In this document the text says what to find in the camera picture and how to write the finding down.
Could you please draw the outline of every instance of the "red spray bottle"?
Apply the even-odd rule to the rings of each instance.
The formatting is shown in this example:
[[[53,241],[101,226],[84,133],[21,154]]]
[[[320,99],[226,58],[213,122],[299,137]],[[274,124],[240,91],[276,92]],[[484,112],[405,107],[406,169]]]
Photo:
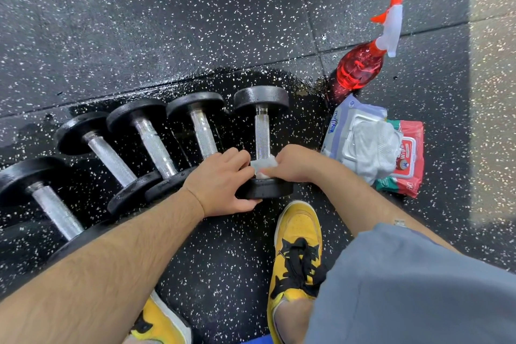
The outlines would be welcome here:
[[[396,56],[399,35],[402,32],[403,0],[390,0],[390,7],[371,21],[384,25],[384,33],[372,42],[351,49],[339,62],[335,94],[339,102],[353,90],[373,80],[384,65],[384,57]]]

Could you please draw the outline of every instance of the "forearm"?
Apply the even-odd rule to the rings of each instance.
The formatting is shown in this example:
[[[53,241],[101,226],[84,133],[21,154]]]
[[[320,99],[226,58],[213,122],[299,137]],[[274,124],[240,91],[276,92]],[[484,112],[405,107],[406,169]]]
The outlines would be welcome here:
[[[65,257],[0,304],[4,341],[122,342],[203,215],[182,189]]]
[[[394,224],[395,220],[403,220],[407,227],[421,232],[448,249],[457,251],[341,163],[322,154],[318,154],[312,163],[311,181],[330,199],[353,236],[371,230],[378,223]]]

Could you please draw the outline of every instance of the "red liquid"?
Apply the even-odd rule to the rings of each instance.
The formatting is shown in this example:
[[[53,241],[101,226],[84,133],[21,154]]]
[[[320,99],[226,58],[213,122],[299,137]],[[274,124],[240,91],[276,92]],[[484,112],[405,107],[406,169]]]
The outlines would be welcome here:
[[[357,90],[373,80],[384,65],[385,51],[371,50],[371,44],[351,49],[337,66],[337,82],[345,90]]]

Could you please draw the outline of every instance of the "yellow sneaker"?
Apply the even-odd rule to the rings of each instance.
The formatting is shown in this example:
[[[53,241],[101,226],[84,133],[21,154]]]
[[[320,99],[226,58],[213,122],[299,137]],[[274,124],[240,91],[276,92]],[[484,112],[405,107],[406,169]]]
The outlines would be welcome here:
[[[156,291],[152,291],[150,298],[145,302],[131,334],[138,340],[154,340],[163,344],[192,342],[190,327],[165,305]]]
[[[310,204],[295,200],[285,207],[278,218],[274,245],[267,322],[274,344],[282,344],[274,324],[274,309],[282,300],[315,299],[326,277],[326,268],[321,265],[323,235]]]

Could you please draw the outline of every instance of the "gray shorts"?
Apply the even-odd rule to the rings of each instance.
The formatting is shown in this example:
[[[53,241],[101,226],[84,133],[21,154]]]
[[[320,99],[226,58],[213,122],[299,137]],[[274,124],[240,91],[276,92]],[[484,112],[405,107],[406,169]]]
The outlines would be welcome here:
[[[516,275],[386,224],[321,285],[306,344],[516,343]]]

